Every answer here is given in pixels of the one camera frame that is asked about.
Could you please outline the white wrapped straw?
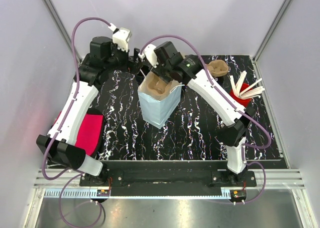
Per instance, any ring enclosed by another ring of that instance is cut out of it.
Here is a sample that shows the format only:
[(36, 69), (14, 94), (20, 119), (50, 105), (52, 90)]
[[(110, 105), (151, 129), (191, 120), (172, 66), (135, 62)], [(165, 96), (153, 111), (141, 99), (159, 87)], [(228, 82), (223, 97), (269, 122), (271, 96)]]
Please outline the white wrapped straw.
[(239, 94), (239, 96), (244, 96), (245, 95), (245, 92), (249, 91), (251, 88), (253, 88), (256, 84), (258, 84), (260, 81), (262, 81), (263, 79), (260, 78), (258, 79), (257, 81), (255, 81), (253, 84), (249, 85), (247, 88), (245, 88), (244, 90), (242, 90)]
[(235, 82), (234, 77), (230, 75), (230, 84), (232, 88), (232, 92), (236, 97), (239, 97), (241, 85)]
[(247, 92), (245, 92), (244, 96), (240, 96), (241, 99), (251, 99), (255, 96), (259, 96), (263, 91), (265, 90), (265, 88), (263, 86), (254, 88), (252, 90), (249, 90)]
[(243, 82), (244, 82), (246, 75), (247, 75), (246, 71), (241, 72), (240, 77), (235, 85), (235, 91), (236, 91), (235, 94), (237, 97), (240, 95), (240, 91), (241, 91), (241, 88), (242, 88), (242, 85), (243, 85)]

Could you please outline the aluminium frame post right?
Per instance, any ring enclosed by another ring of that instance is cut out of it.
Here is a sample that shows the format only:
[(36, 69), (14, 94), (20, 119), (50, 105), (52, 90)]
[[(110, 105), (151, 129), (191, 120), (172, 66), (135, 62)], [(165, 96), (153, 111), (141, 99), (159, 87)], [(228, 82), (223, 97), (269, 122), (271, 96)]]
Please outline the aluminium frame post right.
[(276, 31), (277, 27), (279, 26), (281, 20), (283, 19), (284, 15), (286, 14), (288, 8), (290, 7), (293, 0), (283, 0), (276, 16), (274, 17), (266, 35), (264, 36), (261, 44), (259, 45), (256, 53), (253, 55), (253, 61), (257, 61), (260, 56), (262, 55), (263, 51), (265, 50), (266, 46), (268, 45), (270, 39), (272, 38), (274, 32)]

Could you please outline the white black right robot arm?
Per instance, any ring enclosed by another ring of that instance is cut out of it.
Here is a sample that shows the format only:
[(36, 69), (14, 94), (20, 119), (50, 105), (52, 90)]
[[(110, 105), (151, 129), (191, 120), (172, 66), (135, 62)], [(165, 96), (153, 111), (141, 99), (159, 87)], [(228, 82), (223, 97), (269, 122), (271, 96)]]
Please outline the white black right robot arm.
[(198, 53), (184, 57), (167, 41), (159, 46), (148, 45), (144, 54), (152, 72), (164, 82), (177, 81), (191, 88), (216, 111), (224, 123), (219, 135), (227, 150), (227, 180), (233, 186), (244, 182), (243, 145), (252, 115), (213, 79)]

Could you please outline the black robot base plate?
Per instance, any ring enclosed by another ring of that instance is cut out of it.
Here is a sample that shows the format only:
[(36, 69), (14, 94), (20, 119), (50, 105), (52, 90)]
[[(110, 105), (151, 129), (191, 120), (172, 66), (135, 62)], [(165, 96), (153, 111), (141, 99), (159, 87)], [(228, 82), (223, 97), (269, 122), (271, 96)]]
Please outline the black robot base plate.
[(247, 168), (240, 174), (227, 169), (226, 161), (104, 161), (99, 177), (85, 175), (80, 186), (111, 185), (112, 197), (210, 198), (224, 196), (222, 188), (256, 187)]

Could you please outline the aluminium frame post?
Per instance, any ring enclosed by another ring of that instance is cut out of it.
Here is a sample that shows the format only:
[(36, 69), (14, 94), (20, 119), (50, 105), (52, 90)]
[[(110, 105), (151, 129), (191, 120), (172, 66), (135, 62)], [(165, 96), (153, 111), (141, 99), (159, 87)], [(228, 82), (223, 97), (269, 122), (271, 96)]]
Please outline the aluminium frame post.
[(62, 39), (64, 40), (65, 44), (69, 48), (69, 50), (72, 53), (72, 41), (71, 41), (71, 36), (68, 34), (64, 24), (62, 23), (62, 20), (53, 4), (52, 0), (42, 0), (44, 3), (47, 11), (49, 12), (55, 26), (57, 27)]
[(286, 14), (288, 8), (290, 7), (293, 0), (283, 0), (276, 16), (274, 17), (266, 35), (264, 36), (261, 44), (259, 45), (256, 53), (253, 55), (253, 61), (257, 61), (260, 56), (262, 55), (263, 51), (265, 50), (266, 46), (268, 45), (270, 39), (272, 38), (274, 32), (276, 31), (277, 27), (279, 26), (281, 20), (283, 19), (284, 15)]

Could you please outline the pink cloth on black pad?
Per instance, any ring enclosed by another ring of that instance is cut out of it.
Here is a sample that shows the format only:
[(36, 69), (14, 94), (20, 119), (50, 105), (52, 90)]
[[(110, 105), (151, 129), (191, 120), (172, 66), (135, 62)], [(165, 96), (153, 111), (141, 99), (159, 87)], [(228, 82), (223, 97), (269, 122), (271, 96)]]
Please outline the pink cloth on black pad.
[(96, 108), (89, 108), (80, 125), (77, 133), (75, 145), (71, 148), (69, 154), (84, 154), (95, 158), (102, 145), (105, 117), (102, 112)]

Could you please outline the light blue paper bag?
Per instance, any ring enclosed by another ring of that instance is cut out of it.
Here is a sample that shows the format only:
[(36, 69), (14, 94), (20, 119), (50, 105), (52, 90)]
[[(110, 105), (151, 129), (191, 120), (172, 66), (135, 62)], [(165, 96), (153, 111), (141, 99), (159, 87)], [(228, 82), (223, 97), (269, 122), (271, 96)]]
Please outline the light blue paper bag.
[(138, 99), (143, 120), (158, 129), (164, 126), (181, 100), (183, 85), (176, 80), (171, 82), (169, 93), (159, 98), (146, 93), (146, 77), (138, 87)]

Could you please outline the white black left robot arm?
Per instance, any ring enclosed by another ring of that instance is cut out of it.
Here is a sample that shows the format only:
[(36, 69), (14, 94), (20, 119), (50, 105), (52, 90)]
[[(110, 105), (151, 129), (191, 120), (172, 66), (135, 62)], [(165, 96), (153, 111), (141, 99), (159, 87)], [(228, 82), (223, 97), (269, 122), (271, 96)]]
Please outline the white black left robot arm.
[(76, 66), (70, 95), (56, 122), (47, 135), (39, 135), (36, 144), (47, 161), (90, 175), (98, 186), (104, 185), (108, 174), (103, 164), (76, 146), (81, 124), (90, 104), (114, 70), (137, 74), (143, 66), (138, 60), (139, 49), (129, 56), (129, 38), (94, 37), (89, 53)]

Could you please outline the brown cardboard cup carrier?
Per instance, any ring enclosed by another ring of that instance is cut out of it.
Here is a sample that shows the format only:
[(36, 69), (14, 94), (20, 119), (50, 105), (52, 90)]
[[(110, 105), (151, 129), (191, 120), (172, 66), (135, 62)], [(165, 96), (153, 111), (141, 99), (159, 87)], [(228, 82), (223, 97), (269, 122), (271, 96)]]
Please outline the brown cardboard cup carrier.
[(169, 93), (172, 82), (166, 83), (153, 72), (149, 72), (145, 80), (146, 93), (159, 98)]

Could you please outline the aluminium frame post left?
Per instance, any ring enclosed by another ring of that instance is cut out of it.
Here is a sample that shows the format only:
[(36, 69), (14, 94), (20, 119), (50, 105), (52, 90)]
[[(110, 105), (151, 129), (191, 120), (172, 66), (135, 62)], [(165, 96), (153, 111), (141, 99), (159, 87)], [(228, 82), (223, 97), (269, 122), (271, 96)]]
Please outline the aluminium frame post left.
[(62, 20), (53, 4), (52, 0), (42, 0), (44, 3), (47, 11), (49, 12), (55, 26), (57, 27), (62, 39), (64, 40), (65, 44), (69, 48), (69, 50), (72, 53), (72, 41), (71, 41), (71, 36), (68, 34), (64, 24), (62, 23)]

